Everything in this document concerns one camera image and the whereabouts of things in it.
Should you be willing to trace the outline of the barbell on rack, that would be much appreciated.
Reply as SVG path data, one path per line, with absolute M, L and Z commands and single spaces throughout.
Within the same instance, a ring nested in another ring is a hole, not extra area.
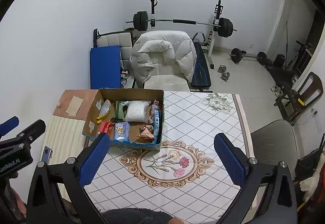
M 127 24 L 133 24 L 133 27 L 137 31 L 146 31 L 148 29 L 149 23 L 160 23 L 168 22 L 174 24 L 188 24 L 188 25 L 207 25 L 211 26 L 213 30 L 216 30 L 220 37 L 228 38 L 232 35 L 234 31 L 233 23 L 226 18 L 221 17 L 217 24 L 201 23 L 194 20 L 184 20 L 184 19 L 149 19 L 148 13 L 146 11 L 137 12 L 133 15 L 132 21 L 126 21 Z

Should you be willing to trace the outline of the pink striped table mat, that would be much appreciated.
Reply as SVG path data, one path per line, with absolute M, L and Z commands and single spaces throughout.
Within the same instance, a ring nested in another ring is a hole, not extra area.
M 46 125 L 43 147 L 52 150 L 49 165 L 64 163 L 70 157 L 77 157 L 83 150 L 86 137 L 82 131 L 85 121 L 97 94 L 97 90 L 66 90 L 58 101 L 50 121 Z M 74 97 L 83 102 L 75 116 L 67 113 Z

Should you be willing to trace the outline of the small barbell on floor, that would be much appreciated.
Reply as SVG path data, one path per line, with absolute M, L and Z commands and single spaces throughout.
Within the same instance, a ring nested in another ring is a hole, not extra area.
M 235 63 L 239 64 L 243 58 L 253 58 L 259 62 L 260 65 L 265 65 L 267 62 L 267 55 L 264 52 L 259 52 L 257 55 L 247 55 L 246 51 L 240 50 L 238 48 L 233 48 L 229 54 L 230 59 Z

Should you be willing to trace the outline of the green cloth bundle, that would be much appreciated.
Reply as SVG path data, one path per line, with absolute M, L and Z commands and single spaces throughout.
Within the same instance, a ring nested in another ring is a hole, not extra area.
M 112 122 L 123 122 L 128 108 L 128 101 L 116 101 L 114 114 L 111 118 Z

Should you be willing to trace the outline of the panda orange snack bag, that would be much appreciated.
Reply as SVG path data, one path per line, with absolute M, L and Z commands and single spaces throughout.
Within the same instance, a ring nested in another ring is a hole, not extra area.
M 150 124 L 147 125 L 141 125 L 139 127 L 139 138 L 146 139 L 146 140 L 154 140 L 154 127 Z

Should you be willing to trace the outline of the blue folded mat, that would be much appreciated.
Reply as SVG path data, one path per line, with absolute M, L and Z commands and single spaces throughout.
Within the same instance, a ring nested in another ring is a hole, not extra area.
M 121 88 L 120 46 L 90 50 L 91 89 Z

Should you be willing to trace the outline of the milk carton cardboard box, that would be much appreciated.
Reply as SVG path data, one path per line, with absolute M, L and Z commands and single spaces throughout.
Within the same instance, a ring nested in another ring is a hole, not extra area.
M 124 148 L 144 149 L 159 151 L 161 146 L 161 137 L 163 134 L 164 124 L 164 92 L 162 90 L 151 89 L 98 89 L 94 90 L 95 96 L 93 102 L 88 109 L 85 124 L 82 130 L 83 136 L 95 140 L 100 125 L 97 122 L 97 117 L 100 113 L 100 108 L 103 106 L 106 100 L 111 102 L 110 112 L 103 122 L 110 122 L 114 115 L 117 101 L 149 101 L 154 103 L 155 100 L 159 103 L 159 125 L 158 136 L 153 142 L 140 139 L 140 127 L 144 125 L 144 122 L 129 122 L 130 128 L 128 131 L 128 140 L 119 141 L 114 139 L 115 130 L 112 129 L 109 137 L 112 146 L 121 146 Z

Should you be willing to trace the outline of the beige paper sheet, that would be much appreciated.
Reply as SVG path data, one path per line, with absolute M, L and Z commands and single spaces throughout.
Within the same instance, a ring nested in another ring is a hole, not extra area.
M 70 117 L 76 117 L 82 103 L 83 99 L 73 96 L 66 110 L 66 114 L 68 114 Z

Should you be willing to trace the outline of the floral patterned tablecloth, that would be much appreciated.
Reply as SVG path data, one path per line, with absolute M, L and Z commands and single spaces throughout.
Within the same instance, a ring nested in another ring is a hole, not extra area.
M 185 223 L 214 223 L 239 191 L 214 150 L 224 133 L 253 155 L 244 108 L 237 94 L 164 93 L 160 151 L 112 147 L 85 187 L 100 211 L 147 208 Z

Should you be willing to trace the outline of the red snack packet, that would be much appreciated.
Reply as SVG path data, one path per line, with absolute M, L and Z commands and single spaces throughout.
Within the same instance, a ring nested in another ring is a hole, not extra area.
M 97 130 L 97 135 L 101 133 L 105 133 L 108 136 L 110 136 L 112 129 L 114 128 L 115 123 L 112 122 L 101 122 L 99 124 L 98 130 Z

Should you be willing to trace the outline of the long blue snack packet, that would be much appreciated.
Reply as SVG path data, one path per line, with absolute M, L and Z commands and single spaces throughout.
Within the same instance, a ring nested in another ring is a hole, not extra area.
M 155 140 L 158 139 L 159 135 L 159 129 L 160 129 L 160 111 L 158 109 L 154 110 L 154 130 L 153 135 L 155 137 Z

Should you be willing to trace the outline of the dark wooden chair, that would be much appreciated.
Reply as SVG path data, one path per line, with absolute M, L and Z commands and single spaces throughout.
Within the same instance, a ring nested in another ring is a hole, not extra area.
M 282 92 L 276 98 L 274 106 L 279 108 L 282 118 L 293 125 L 322 97 L 324 89 L 321 78 L 314 72 L 309 72 L 298 90 L 284 88 Z

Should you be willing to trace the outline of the silver glitter yellow pouch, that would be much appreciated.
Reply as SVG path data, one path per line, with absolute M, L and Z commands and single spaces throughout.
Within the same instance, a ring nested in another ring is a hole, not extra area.
M 110 113 L 111 102 L 106 100 L 100 108 L 99 115 L 97 116 L 97 124 L 100 124 Z

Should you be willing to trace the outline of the light blue tissue pack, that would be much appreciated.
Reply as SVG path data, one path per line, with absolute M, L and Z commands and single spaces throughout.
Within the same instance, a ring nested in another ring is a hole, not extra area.
M 128 122 L 116 123 L 114 127 L 114 140 L 129 141 L 130 124 Z

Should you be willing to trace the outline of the black weight bench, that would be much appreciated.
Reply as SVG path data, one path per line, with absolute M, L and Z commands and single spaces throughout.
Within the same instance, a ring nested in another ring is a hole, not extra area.
M 202 34 L 203 42 L 206 41 L 203 32 L 196 32 L 196 34 L 192 37 L 192 41 L 197 54 L 197 59 L 196 65 L 194 67 L 193 78 L 190 84 L 190 89 L 198 90 L 199 92 L 204 92 L 209 91 L 209 88 L 211 87 L 211 79 L 207 60 L 202 49 L 202 42 L 200 42 L 200 40 L 197 38 L 199 33 Z

